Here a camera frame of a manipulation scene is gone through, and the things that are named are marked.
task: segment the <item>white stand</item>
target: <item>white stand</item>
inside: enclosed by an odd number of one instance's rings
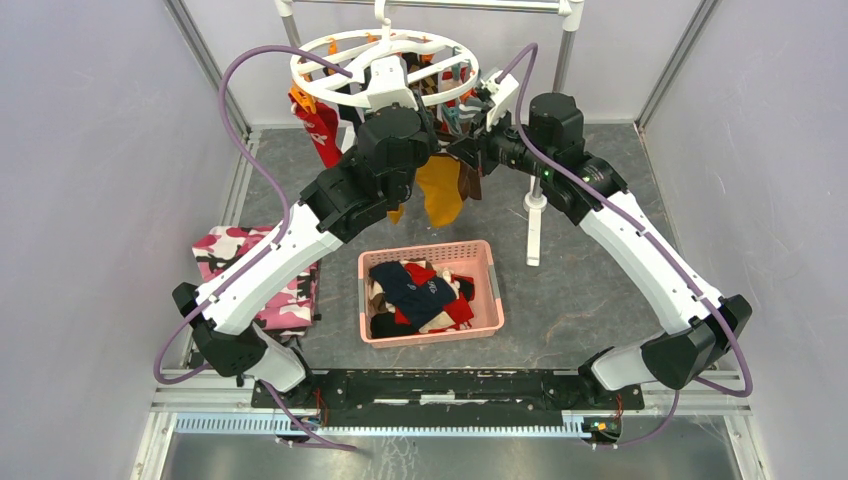
[[[562,42],[554,73],[554,92],[562,92],[565,74],[571,60],[571,48],[574,45],[574,33],[580,26],[583,15],[583,0],[561,0],[559,15],[562,21]],[[524,195],[524,210],[527,212],[527,265],[538,267],[541,261],[542,212],[548,206],[548,199],[542,195],[542,182],[537,177],[530,179],[530,191]]]
[[[536,178],[530,179],[530,191],[524,195],[524,211],[527,212],[527,265],[538,267],[541,259],[542,212],[548,206],[544,195],[533,195],[533,184]]]

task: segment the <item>clothespin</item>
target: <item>clothespin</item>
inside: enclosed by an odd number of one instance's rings
[[[424,40],[424,43],[427,43],[427,42],[430,41],[430,40],[427,40],[427,37],[423,37],[422,40]],[[421,55],[421,63],[429,63],[429,62],[432,62],[432,61],[433,61],[433,55],[432,54]]]
[[[336,42],[336,39],[335,39],[335,38],[330,38],[330,46],[329,46],[329,47],[327,47],[327,54],[328,54],[328,55],[332,55],[332,54],[334,54],[334,53],[338,53],[338,52],[339,52],[339,44]],[[335,73],[336,73],[336,71],[335,71],[335,70],[333,70],[332,68],[328,68],[328,69],[327,69],[327,72],[328,72],[330,75],[333,75],[333,74],[335,74]]]
[[[467,99],[468,99],[468,97],[471,97],[471,96],[476,96],[476,95],[474,94],[474,89],[473,89],[473,88],[472,88],[472,89],[470,89],[470,90],[468,90],[467,92],[463,93],[462,95],[460,95],[460,96],[459,96],[459,101],[460,101],[461,103],[465,103],[465,100],[467,100]]]
[[[315,106],[315,98],[312,95],[304,92],[297,84],[292,85],[289,90],[289,95],[294,99],[295,103],[300,105],[300,108],[309,113],[317,113],[318,108]]]
[[[451,51],[451,55],[454,57],[459,55],[459,49],[454,47]],[[462,68],[458,63],[451,66],[451,75],[453,75],[454,80],[462,81]]]

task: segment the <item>orange clothespin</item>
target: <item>orange clothespin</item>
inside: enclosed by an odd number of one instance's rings
[[[317,113],[318,108],[315,106],[315,98],[312,95],[304,92],[297,84],[292,85],[289,90],[289,95],[294,99],[295,103],[300,105],[300,108],[309,113]]]
[[[422,38],[422,40],[424,40],[424,43],[427,43],[427,42],[430,41],[430,40],[427,40],[427,37]],[[433,61],[433,55],[432,54],[431,55],[421,55],[421,62],[422,63],[429,63],[429,62],[432,62],[432,61]]]
[[[327,54],[332,55],[334,53],[339,53],[339,44],[336,42],[335,38],[330,38],[330,46],[327,47]],[[330,75],[334,75],[336,71],[332,68],[328,68],[327,73]]]

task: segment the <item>camouflage fabric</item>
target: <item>camouflage fabric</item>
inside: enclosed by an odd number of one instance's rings
[[[192,253],[203,281],[209,281],[236,263],[253,248],[272,227],[215,227],[192,245]],[[274,295],[254,318],[263,330],[285,330],[288,335],[303,335],[312,326],[312,314],[318,287],[318,264],[313,263],[280,293]]]

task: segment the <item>pink plastic basket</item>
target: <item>pink plastic basket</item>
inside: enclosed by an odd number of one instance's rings
[[[366,281],[371,267],[383,262],[398,260],[426,259],[436,267],[446,267],[457,275],[474,278],[474,300],[471,309],[474,318],[472,328],[458,332],[430,333],[397,338],[371,338],[368,322],[374,312],[366,301],[370,298],[370,282]],[[470,242],[442,243],[418,247],[393,248],[364,252],[359,256],[359,333],[365,343],[374,348],[401,347],[422,343],[450,342],[467,338],[490,337],[503,327],[504,315],[501,305],[501,293],[495,277],[495,265],[489,242],[472,240]]]

